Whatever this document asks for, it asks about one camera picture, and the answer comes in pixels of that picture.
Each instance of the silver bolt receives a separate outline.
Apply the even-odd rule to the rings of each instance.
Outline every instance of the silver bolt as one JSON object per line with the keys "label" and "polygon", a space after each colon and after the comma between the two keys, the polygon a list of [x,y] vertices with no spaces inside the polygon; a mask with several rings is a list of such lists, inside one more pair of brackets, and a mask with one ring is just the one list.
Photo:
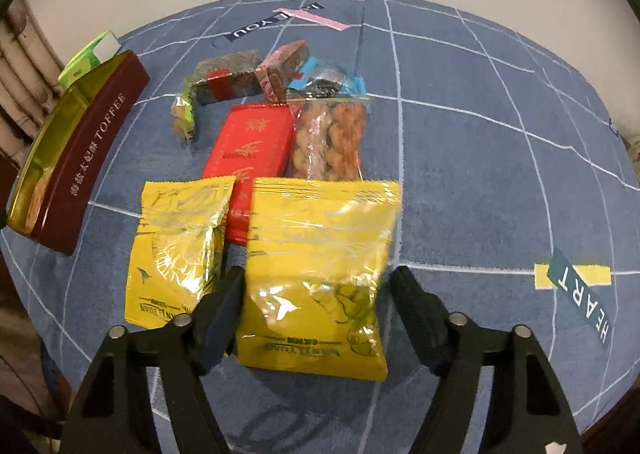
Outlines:
{"label": "silver bolt", "polygon": [[109,336],[112,339],[119,339],[126,332],[127,328],[125,326],[113,326],[113,328],[109,329]]}
{"label": "silver bolt", "polygon": [[449,315],[449,322],[456,326],[464,326],[468,320],[466,319],[466,315],[464,313],[451,313]]}
{"label": "silver bolt", "polygon": [[523,339],[528,339],[531,336],[531,329],[527,328],[527,326],[523,326],[522,324],[516,326],[515,331],[516,335]]}
{"label": "silver bolt", "polygon": [[174,317],[174,326],[178,326],[178,328],[189,324],[191,324],[191,316],[188,313],[180,313]]}

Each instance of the red package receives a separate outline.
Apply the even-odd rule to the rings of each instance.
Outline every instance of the red package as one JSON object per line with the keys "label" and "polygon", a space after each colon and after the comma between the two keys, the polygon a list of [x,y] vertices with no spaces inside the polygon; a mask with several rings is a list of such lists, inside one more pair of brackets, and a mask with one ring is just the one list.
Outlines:
{"label": "red package", "polygon": [[202,172],[202,178],[236,176],[226,218],[226,239],[246,245],[254,178],[282,177],[294,133],[294,111],[284,103],[235,105]]}

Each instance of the yellow tape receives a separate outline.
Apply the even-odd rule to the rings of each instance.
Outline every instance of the yellow tape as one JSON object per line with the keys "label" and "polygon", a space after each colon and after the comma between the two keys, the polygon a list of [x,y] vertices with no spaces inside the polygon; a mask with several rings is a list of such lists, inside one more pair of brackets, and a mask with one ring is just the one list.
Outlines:
{"label": "yellow tape", "polygon": [[[576,265],[575,271],[582,277],[587,286],[610,286],[611,268],[597,264]],[[554,285],[546,276],[548,264],[536,264],[534,268],[534,278],[536,289],[553,289]]]}

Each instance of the yellow package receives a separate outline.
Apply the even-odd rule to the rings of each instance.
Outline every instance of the yellow package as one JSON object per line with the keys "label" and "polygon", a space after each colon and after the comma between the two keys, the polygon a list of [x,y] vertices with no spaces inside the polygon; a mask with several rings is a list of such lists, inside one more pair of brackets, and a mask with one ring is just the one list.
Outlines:
{"label": "yellow package", "polygon": [[384,380],[375,302],[400,204],[394,182],[255,180],[238,362]]}
{"label": "yellow package", "polygon": [[235,176],[146,182],[133,240],[124,317],[145,328],[191,313],[220,278]]}

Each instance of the blue tablecloth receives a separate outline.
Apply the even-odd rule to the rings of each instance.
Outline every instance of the blue tablecloth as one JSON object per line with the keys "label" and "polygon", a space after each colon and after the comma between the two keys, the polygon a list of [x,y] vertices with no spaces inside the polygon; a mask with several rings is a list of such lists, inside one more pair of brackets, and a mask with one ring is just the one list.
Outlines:
{"label": "blue tablecloth", "polygon": [[[350,24],[337,32],[302,20],[223,37],[277,7],[317,1]],[[222,0],[122,37],[151,82],[101,170],[72,257],[8,228],[2,252],[53,359],[78,388],[106,331],[124,322],[124,289],[146,180],[197,179],[232,104],[199,108],[193,155],[174,139],[169,106],[204,58],[306,39],[319,58],[366,79],[373,101],[362,145],[368,179],[404,186],[392,250],[449,310],[480,325],[536,333],[580,431],[638,375],[638,182],[593,87],[558,56],[512,30],[420,0]],[[612,268],[594,287],[609,312],[610,346],[569,296],[535,290],[535,263],[553,246],[574,264]],[[243,261],[232,249],[231,262]],[[382,384],[238,366],[204,378],[213,411],[238,452],[405,453],[436,386],[420,367],[383,290],[378,307],[389,376]],[[475,452],[488,401],[485,370],[466,442]],[[175,451],[161,384],[149,373],[165,452]]]}

